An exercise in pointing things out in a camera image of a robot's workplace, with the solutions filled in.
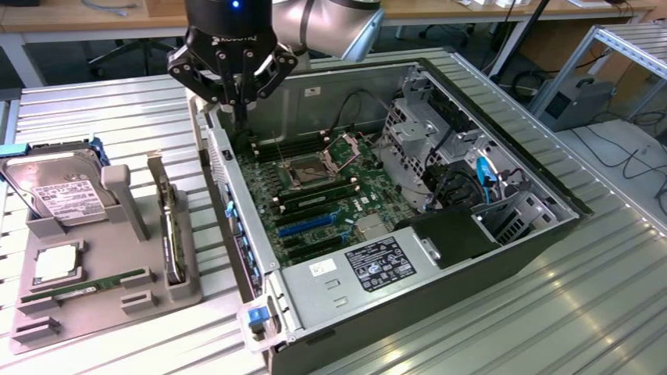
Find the hard drive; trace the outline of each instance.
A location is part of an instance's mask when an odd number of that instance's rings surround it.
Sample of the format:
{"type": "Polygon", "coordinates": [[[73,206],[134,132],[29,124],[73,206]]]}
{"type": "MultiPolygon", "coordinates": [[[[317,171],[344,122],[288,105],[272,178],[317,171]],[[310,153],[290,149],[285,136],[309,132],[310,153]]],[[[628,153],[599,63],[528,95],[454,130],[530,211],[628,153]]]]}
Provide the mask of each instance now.
{"type": "Polygon", "coordinates": [[[28,205],[33,218],[54,217],[65,226],[106,219],[104,208],[117,204],[101,184],[105,165],[97,138],[0,146],[0,177],[28,205]]]}

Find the warning label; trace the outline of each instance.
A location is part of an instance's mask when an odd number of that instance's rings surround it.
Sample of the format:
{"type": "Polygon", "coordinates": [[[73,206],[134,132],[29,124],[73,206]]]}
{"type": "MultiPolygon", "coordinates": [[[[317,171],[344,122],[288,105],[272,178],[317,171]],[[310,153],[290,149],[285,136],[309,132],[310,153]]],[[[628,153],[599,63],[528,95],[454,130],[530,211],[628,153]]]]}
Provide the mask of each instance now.
{"type": "Polygon", "coordinates": [[[417,273],[393,237],[345,253],[365,291],[376,291],[417,273]]]}
{"type": "Polygon", "coordinates": [[[57,220],[77,219],[104,212],[90,181],[40,186],[32,189],[57,220]]]}

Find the metal slotted surface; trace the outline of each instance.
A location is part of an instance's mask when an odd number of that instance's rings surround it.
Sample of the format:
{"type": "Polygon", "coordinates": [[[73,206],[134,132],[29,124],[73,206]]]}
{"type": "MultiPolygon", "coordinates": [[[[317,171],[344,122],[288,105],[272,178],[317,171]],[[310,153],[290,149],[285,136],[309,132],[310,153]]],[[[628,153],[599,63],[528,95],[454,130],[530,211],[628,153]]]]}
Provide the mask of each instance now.
{"type": "Polygon", "coordinates": [[[597,26],[595,38],[667,80],[667,27],[657,23],[597,26]]]}
{"type": "MultiPolygon", "coordinates": [[[[621,199],[621,192],[611,193],[600,177],[584,169],[584,162],[569,156],[458,56],[429,49],[377,54],[366,60],[414,57],[426,57],[438,66],[596,214],[514,277],[316,373],[664,372],[667,246],[661,236],[621,199]]],[[[313,67],[336,64],[324,59],[313,67]]],[[[12,356],[6,332],[26,229],[24,207],[9,195],[0,237],[2,373],[44,369],[113,374],[266,372],[260,355],[242,347],[234,319],[240,299],[202,190],[184,92],[170,87],[177,84],[169,78],[149,77],[26,91],[16,140],[97,131],[110,140],[112,162],[128,163],[132,169],[134,195],[153,191],[141,154],[164,150],[169,177],[190,201],[205,300],[153,320],[12,356]]]]}

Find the ram slot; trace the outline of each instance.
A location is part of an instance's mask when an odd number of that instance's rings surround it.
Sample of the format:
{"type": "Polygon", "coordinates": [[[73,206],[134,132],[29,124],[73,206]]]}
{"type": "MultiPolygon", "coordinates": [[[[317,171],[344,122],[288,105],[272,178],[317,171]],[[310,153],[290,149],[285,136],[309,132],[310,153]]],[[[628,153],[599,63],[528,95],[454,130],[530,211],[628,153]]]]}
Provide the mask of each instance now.
{"type": "Polygon", "coordinates": [[[277,147],[274,143],[261,145],[254,149],[258,163],[273,162],[281,158],[292,158],[298,155],[310,154],[324,149],[324,141],[317,135],[294,141],[280,142],[277,147]]]}
{"type": "Polygon", "coordinates": [[[317,193],[318,191],[329,190],[332,188],[337,188],[338,186],[346,185],[350,183],[349,180],[337,180],[333,182],[329,182],[328,184],[317,185],[316,187],[309,187],[308,189],[301,189],[297,191],[282,191],[281,194],[278,195],[278,199],[281,202],[284,202],[288,199],[294,199],[298,197],[302,197],[304,195],[310,195],[317,193]]]}
{"type": "Polygon", "coordinates": [[[314,194],[285,200],[280,205],[280,213],[294,213],[296,211],[309,209],[310,207],[337,202],[341,199],[356,196],[358,194],[358,189],[357,184],[348,184],[329,190],[320,191],[314,194]]]}

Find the power supply label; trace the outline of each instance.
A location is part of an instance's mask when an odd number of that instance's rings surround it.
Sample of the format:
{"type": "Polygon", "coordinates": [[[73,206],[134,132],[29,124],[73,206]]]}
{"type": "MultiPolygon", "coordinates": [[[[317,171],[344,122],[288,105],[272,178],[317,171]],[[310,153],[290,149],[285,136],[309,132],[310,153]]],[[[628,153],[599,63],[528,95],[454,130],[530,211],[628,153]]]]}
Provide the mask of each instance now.
{"type": "Polygon", "coordinates": [[[365,291],[376,291],[417,273],[393,237],[345,253],[365,291]]]}

